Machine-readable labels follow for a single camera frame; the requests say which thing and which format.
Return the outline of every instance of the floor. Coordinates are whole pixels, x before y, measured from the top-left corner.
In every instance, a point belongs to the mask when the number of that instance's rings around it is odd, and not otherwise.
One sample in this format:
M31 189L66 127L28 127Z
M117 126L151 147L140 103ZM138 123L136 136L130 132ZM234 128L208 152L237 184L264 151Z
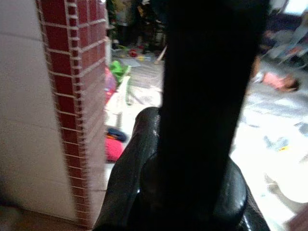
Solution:
M130 82L131 105L122 115L121 129L131 135L136 115L145 107L160 106L162 102L164 63L139 62L133 67ZM280 93L268 86L251 83L245 97L242 113L231 148L231 158L241 168L243 175L272 231L286 230L286 223L303 206L286 198L279 187L268 178L269 169L276 162L267 156L265 137L299 137L295 143L308 150L308 73L292 71L270 61L262 61L261 70L281 75L292 72L301 82L297 92ZM107 125L114 126L114 115L107 116ZM113 163L107 163L107 177Z
M0 211L5 219L0 222L1 231L84 231L67 220L40 213L10 207Z
M271 230L283 231L287 229L287 221L305 204L289 200L271 178L281 177L280 166L285 167L284 172L292 174L293 165L297 166L299 159L307 157L308 73L292 71L270 61L263 61L260 68L281 75L293 73L300 80L301 87L296 92L280 93L263 84L250 85L250 94L244 101L233 140L231 158L241 168ZM285 156L278 156L269 149L267 138L273 141L286 138L290 147L296 147L296 151L287 153L288 163L282 162ZM307 163L307 158L301 161L308 169ZM308 187L305 180L298 184ZM296 195L296 187L288 193L288 196L300 196Z

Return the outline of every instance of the black pole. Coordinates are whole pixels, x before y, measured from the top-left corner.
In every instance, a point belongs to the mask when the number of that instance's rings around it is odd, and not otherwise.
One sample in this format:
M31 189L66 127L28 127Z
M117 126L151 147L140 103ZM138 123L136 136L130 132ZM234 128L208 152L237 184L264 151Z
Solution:
M267 6L169 3L155 204L178 222L211 217Z

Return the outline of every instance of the red object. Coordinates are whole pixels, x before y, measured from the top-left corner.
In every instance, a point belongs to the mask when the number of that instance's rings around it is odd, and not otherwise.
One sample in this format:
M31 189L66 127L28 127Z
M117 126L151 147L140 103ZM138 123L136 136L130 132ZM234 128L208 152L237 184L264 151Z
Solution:
M117 161L123 153L122 143L120 141L107 138L105 140L105 151L107 160Z
M137 51L135 49L130 49L128 54L131 56L131 57L137 57Z

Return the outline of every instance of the person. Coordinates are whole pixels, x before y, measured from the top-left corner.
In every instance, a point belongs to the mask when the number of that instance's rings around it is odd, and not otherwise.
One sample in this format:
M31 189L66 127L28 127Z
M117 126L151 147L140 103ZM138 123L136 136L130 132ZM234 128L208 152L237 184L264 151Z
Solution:
M260 56L256 56L252 65L251 81L255 83L264 83L273 87L278 91L290 92L299 89L299 82L293 78L292 74L288 74L286 77L280 77L273 72L260 71Z

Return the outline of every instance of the clutter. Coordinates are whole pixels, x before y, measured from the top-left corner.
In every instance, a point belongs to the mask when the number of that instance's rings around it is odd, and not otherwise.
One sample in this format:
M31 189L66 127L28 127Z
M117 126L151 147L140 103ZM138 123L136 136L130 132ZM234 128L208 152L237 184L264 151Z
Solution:
M285 63L293 69L301 69L308 65L307 56L308 45L307 45L307 32L308 32L308 12L304 11L301 15L302 22L300 25L288 23L284 25L285 29L275 31L267 30L264 34L263 41L267 42L265 45L269 45L269 49L265 49L265 55L271 59L276 59L279 64ZM289 16L287 22L296 21L296 18Z
M138 55L135 49L130 49L128 54L130 55L130 57L133 57L133 58L137 57Z
M123 153L122 143L120 141L107 138L105 139L106 158L109 161L117 161Z
M267 161L264 170L289 200L308 202L307 139L294 127L270 127L264 137Z
M112 40L112 49L118 49L119 48L119 41L117 39Z
M127 135L115 128L108 128L107 137L121 142L125 142L127 140Z
M141 66L140 63L138 63L136 60L134 59L119 59L121 61L121 63L123 63L124 65L129 65L131 67L138 67Z
M145 55L139 55L138 57L136 57L137 60L139 61L151 61L151 57L150 56L145 56Z
M159 63L159 61L162 60L162 58L164 57L165 53L167 50L167 46L165 46L165 48L163 49L163 51L160 53L159 57L156 59L156 61L154 62L155 65L157 65Z
M130 65L121 66L119 61L113 61L110 65L110 71L114 75L117 85L119 86L122 83L124 76L128 75L130 72Z
M125 58L128 56L129 49L125 46L118 45L117 49L113 49L113 56L119 58Z
M141 36L138 36L137 42L136 42L136 46L137 46L138 48L140 48L141 45L142 45L142 37L141 37Z
M130 26L135 22L135 0L113 0L116 22L121 26Z

